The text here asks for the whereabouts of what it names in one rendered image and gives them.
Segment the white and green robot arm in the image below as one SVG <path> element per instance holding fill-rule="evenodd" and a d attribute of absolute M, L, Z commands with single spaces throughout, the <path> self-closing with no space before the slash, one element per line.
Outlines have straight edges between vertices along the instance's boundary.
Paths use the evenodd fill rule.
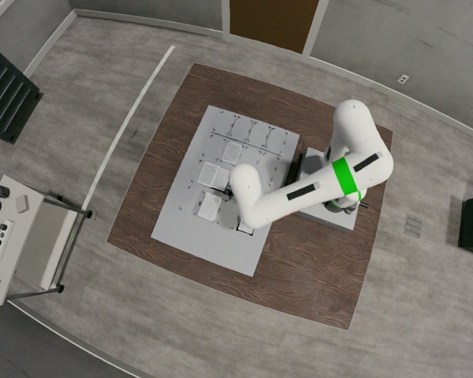
<path fill-rule="evenodd" d="M 324 162 L 326 167 L 266 195 L 254 167 L 235 166 L 229 185 L 244 225 L 259 229 L 320 203 L 332 213 L 344 210 L 351 214 L 357 206 L 369 207 L 360 200 L 367 188 L 390 177 L 393 157 L 362 102 L 347 100 L 335 109 L 332 142 L 325 150 Z"/>

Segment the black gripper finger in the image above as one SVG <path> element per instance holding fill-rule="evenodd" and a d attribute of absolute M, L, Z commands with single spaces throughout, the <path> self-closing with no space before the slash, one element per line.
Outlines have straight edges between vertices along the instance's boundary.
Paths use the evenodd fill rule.
<path fill-rule="evenodd" d="M 226 193 L 226 192 L 227 192 L 227 193 Z M 232 189 L 231 189 L 230 186 L 228 186 L 228 189 L 226 190 L 226 192 L 225 192 L 225 193 L 226 193 L 225 195 L 228 195 L 228 196 L 229 196 L 229 200 L 231 200 L 231 199 L 232 199 L 231 197 L 233 197 L 234 195 L 233 195 L 233 193 L 232 193 Z"/>

